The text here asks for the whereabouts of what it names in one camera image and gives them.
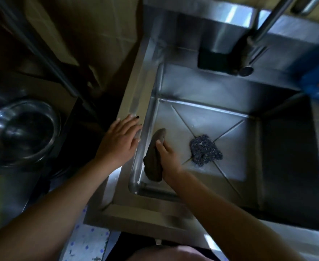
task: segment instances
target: left hand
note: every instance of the left hand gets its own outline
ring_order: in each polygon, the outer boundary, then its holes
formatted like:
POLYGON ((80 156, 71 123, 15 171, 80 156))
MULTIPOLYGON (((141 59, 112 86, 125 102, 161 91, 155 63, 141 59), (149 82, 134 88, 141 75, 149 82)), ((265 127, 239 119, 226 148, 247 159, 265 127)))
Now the left hand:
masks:
POLYGON ((100 143, 94 160, 111 163, 113 170, 130 160, 138 147, 140 139, 135 134, 142 128, 139 117, 129 114, 125 119, 113 122, 100 143))

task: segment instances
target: sink basin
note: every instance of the sink basin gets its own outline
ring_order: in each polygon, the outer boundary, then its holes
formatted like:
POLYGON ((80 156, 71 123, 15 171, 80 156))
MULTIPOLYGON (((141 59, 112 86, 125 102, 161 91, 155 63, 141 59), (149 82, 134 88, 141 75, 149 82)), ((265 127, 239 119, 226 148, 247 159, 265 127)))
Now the sink basin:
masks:
POLYGON ((292 89, 161 64, 149 101, 129 190, 178 202, 150 181, 142 159, 155 131, 182 166, 217 194, 259 219, 319 230, 319 153, 310 99, 292 89), (223 159, 202 167, 189 142, 207 134, 223 159))

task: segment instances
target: person's leg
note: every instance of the person's leg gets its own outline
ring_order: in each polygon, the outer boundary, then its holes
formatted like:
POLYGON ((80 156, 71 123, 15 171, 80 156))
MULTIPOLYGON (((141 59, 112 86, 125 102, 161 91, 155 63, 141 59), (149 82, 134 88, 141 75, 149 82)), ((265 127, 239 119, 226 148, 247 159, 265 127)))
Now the person's leg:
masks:
POLYGON ((151 237, 122 232, 106 261, 125 261, 136 251, 155 244, 151 237))

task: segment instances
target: stainless steel sink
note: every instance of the stainless steel sink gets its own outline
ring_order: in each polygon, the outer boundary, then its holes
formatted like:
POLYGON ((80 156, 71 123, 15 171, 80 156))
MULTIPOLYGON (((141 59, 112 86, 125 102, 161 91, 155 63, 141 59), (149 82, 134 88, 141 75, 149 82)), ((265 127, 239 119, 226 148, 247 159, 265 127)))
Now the stainless steel sink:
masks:
POLYGON ((310 100, 300 92, 160 65, 129 189, 177 201, 164 181, 150 181, 144 173, 142 159, 161 128, 182 166, 217 194, 260 219, 319 230, 318 148, 310 100), (203 134, 223 159, 199 167, 189 142, 203 134))
POLYGON ((197 56, 143 39, 118 113, 140 116, 141 141, 94 194, 85 222, 221 252, 175 192, 144 174, 150 139, 165 127, 187 170, 297 251, 319 256, 319 104, 279 71, 234 77, 197 69, 197 56), (193 164, 189 141, 202 134, 223 160, 193 164))

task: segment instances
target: forearm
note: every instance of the forearm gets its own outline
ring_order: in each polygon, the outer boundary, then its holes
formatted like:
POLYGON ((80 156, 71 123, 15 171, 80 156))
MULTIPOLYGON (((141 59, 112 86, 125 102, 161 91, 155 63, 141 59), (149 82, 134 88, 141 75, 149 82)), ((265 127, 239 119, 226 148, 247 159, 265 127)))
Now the forearm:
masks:
POLYGON ((192 174, 173 176, 170 185, 229 260, 303 260, 269 227, 216 195, 192 174))
POLYGON ((89 162, 0 230, 0 260, 41 260, 66 241, 82 209, 113 170, 107 161, 89 162))

